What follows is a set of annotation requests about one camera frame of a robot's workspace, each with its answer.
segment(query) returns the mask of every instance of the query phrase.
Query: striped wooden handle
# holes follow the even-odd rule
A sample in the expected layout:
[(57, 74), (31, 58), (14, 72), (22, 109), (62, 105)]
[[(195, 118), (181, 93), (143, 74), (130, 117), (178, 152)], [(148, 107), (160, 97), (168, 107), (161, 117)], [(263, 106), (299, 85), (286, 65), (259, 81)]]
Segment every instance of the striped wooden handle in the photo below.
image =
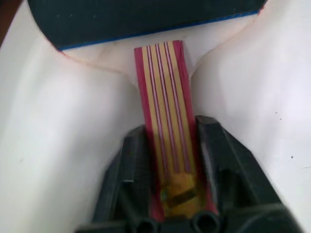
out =
[[(155, 163), (165, 215), (187, 216), (201, 204), (197, 195), (182, 194), (197, 188), (198, 140), (192, 113), (190, 85), (181, 41), (171, 41), (135, 49), (136, 69), (148, 139)], [(172, 203), (179, 203), (169, 208)]]

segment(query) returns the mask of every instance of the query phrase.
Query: black rubber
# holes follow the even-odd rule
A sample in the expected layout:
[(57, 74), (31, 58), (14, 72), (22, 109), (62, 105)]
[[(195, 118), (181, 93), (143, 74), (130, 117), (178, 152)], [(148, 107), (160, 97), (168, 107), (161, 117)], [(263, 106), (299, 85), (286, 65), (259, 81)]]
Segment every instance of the black rubber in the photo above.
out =
[(59, 50), (257, 13), (266, 0), (28, 0)]

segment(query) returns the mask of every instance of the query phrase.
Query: white surface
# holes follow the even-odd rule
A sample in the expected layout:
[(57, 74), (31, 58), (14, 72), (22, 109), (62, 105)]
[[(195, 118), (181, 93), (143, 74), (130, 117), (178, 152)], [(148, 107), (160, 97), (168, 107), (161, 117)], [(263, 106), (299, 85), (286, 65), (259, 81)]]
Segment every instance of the white surface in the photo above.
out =
[[(255, 23), (207, 56), (192, 77), (196, 113), (217, 117), (254, 153), (305, 232), (310, 12), (308, 0), (269, 0)], [(204, 27), (224, 41), (218, 32), (226, 24), (245, 22)], [(201, 44), (186, 44), (190, 57)], [(207, 50), (216, 44), (208, 40)], [(133, 67), (116, 68), (133, 81)], [(143, 123), (138, 91), (124, 76), (56, 52), (22, 5), (0, 49), (0, 232), (71, 233), (89, 220), (103, 168), (122, 136)]]

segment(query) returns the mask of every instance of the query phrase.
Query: purple stripe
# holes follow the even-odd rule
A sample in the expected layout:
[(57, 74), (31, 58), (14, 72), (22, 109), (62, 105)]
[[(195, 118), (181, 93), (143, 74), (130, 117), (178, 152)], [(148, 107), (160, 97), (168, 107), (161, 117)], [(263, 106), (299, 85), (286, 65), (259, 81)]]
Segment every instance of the purple stripe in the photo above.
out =
[(155, 73), (154, 73), (154, 69), (152, 66), (152, 62), (151, 62), (152, 56), (151, 56), (151, 47), (150, 46), (147, 46), (147, 53), (148, 53), (149, 71), (150, 71), (150, 77), (151, 77), (152, 89), (153, 89), (153, 97), (154, 97), (154, 102), (155, 102), (155, 112), (156, 112), (156, 118), (157, 118), (158, 129), (159, 129), (161, 150), (162, 150), (162, 161), (163, 161), (163, 166), (164, 166), (164, 173), (165, 173), (166, 178), (168, 178), (169, 174), (168, 174), (168, 166), (167, 166), (167, 160), (166, 160), (167, 158), (166, 158), (165, 147), (164, 147), (162, 123), (161, 123), (161, 118), (160, 118), (160, 113), (159, 113), (159, 104), (157, 102)]
[(165, 47), (165, 53), (166, 53), (166, 57), (168, 60), (168, 65), (169, 65), (169, 70), (170, 70), (170, 78), (171, 78), (172, 88), (173, 88), (173, 93), (174, 93), (174, 100), (175, 100), (175, 106), (176, 106), (176, 111), (177, 111), (178, 126), (179, 126), (179, 130), (181, 132), (181, 140), (182, 140), (185, 170), (187, 172), (190, 172), (188, 151), (186, 148), (187, 144), (186, 144), (185, 133), (184, 133), (184, 129), (183, 129), (182, 121), (181, 121), (181, 113), (180, 113), (180, 108), (179, 108), (179, 99), (178, 99), (177, 92), (176, 92), (176, 83), (175, 83), (173, 65), (172, 65), (171, 55), (169, 53), (169, 45), (167, 42), (164, 43), (164, 47)]
[(160, 71), (160, 77), (161, 77), (161, 84), (162, 84), (162, 90), (163, 90), (163, 96), (164, 96), (164, 102), (165, 102), (165, 109), (166, 109), (166, 117), (167, 117), (167, 123), (168, 123), (168, 128), (169, 128), (169, 133), (170, 133), (170, 145), (172, 148), (172, 156), (173, 156), (173, 165), (174, 165), (174, 171), (179, 172), (179, 166), (178, 166), (178, 158), (176, 157), (176, 146), (175, 146), (175, 141), (174, 141), (174, 135), (173, 135), (173, 130), (172, 130), (172, 120), (171, 120), (171, 112), (168, 104), (168, 97), (167, 97), (167, 91), (166, 91), (166, 85), (164, 82), (164, 72), (163, 72), (163, 64), (162, 64), (162, 59), (160, 55), (160, 47), (159, 44), (155, 45), (156, 49), (156, 56), (157, 56), (157, 65), (159, 67)]

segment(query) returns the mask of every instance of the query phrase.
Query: blue edge tape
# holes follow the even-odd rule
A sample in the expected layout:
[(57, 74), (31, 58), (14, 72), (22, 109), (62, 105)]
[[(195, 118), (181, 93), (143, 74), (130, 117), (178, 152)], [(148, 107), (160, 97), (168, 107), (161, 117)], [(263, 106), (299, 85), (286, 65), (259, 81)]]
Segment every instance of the blue edge tape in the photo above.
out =
[(75, 49), (75, 48), (79, 48), (79, 47), (95, 45), (95, 44), (100, 44), (100, 43), (109, 42), (109, 41), (121, 40), (121, 39), (130, 38), (130, 37), (137, 37), (137, 36), (141, 36), (141, 35), (148, 35), (148, 34), (153, 34), (153, 33), (165, 32), (165, 31), (179, 29), (179, 28), (187, 28), (187, 27), (192, 27), (192, 26), (201, 25), (201, 24), (205, 24), (205, 23), (213, 23), (213, 22), (222, 21), (222, 20), (226, 20), (226, 19), (232, 19), (232, 18), (239, 18), (239, 17), (244, 17), (244, 16), (255, 15), (255, 14), (259, 14), (259, 12), (260, 11), (251, 11), (251, 12), (246, 12), (246, 13), (242, 13), (242, 14), (236, 14), (236, 15), (232, 15), (232, 16), (225, 16), (225, 17), (210, 19), (210, 20), (201, 21), (201, 22), (184, 24), (184, 25), (180, 25), (180, 26), (176, 26), (176, 27), (171, 27), (171, 28), (166, 28), (166, 29), (163, 29), (163, 30), (149, 32), (149, 33), (138, 33), (138, 34), (132, 34), (132, 35), (127, 35), (127, 36), (115, 37), (115, 38), (111, 38), (111, 39), (107, 39), (107, 40), (85, 42), (85, 43), (78, 44), (78, 45), (69, 45), (69, 46), (60, 47), (59, 50), (63, 51), (63, 50)]

